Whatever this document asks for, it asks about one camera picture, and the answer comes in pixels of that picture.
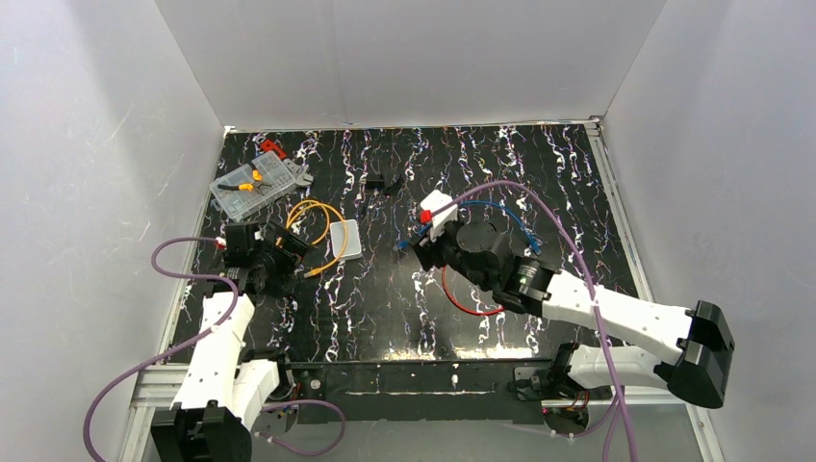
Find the white network switch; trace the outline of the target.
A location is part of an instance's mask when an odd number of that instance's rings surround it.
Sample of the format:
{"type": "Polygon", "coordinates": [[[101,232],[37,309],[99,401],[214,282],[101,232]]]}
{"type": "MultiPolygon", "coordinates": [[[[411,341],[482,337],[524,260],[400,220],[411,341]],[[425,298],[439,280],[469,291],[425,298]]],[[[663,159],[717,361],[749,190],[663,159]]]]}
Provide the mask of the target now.
{"type": "Polygon", "coordinates": [[[332,222],[329,227],[329,236],[334,258],[339,261],[347,261],[362,256],[363,248],[356,219],[332,222]]]}

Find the black adapter with cable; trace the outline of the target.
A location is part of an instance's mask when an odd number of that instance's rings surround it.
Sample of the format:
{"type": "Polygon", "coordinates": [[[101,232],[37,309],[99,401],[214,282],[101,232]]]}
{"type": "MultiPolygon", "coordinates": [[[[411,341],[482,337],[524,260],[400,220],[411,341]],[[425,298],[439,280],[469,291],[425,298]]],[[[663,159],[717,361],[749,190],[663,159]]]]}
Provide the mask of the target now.
{"type": "Polygon", "coordinates": [[[397,193],[404,185],[404,178],[401,172],[397,173],[374,173],[368,175],[362,181],[367,191],[380,191],[384,195],[390,196],[397,193]]]}

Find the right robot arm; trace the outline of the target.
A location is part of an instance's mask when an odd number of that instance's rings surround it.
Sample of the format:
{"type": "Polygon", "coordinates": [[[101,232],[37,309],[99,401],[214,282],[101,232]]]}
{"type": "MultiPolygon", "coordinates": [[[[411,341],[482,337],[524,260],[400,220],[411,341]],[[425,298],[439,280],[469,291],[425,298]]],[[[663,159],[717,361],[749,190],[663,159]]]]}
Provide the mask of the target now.
{"type": "Polygon", "coordinates": [[[700,300],[663,305],[586,281],[540,256],[489,221],[430,226],[408,245],[424,270],[455,270],[506,311],[565,321],[623,341],[564,344],[538,388],[566,395],[620,383],[650,387],[707,409],[724,406],[735,340],[724,310],[700,300]]]}

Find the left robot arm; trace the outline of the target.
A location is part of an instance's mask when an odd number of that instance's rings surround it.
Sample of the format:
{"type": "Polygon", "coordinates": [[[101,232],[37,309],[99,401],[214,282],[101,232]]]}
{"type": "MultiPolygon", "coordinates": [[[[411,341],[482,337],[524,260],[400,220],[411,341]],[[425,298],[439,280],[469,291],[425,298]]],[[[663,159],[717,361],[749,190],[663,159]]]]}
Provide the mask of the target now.
{"type": "Polygon", "coordinates": [[[221,260],[203,284],[202,319],[186,374],[150,433],[163,461],[248,461],[250,430],[281,384],[274,353],[242,358],[259,295],[286,296],[310,246],[283,225],[229,224],[215,241],[221,260]]]}

